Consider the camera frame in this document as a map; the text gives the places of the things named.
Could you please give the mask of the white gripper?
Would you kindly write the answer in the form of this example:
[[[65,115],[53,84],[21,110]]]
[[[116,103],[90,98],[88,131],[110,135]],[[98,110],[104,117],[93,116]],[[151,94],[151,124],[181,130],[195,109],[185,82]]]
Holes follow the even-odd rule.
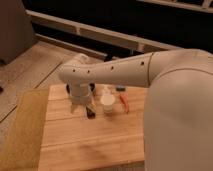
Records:
[[[91,102],[91,89],[88,84],[71,84],[70,88],[70,99],[71,107],[70,113],[74,114],[75,110],[78,108],[77,104],[84,104],[83,107],[86,109],[86,112],[94,112],[94,107]]]

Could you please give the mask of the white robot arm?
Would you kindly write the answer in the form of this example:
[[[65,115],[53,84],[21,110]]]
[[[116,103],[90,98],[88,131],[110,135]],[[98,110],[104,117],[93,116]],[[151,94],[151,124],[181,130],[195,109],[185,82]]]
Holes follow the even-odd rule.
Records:
[[[213,54],[177,49],[97,64],[78,54],[59,78],[77,104],[91,83],[146,87],[146,171],[213,171]]]

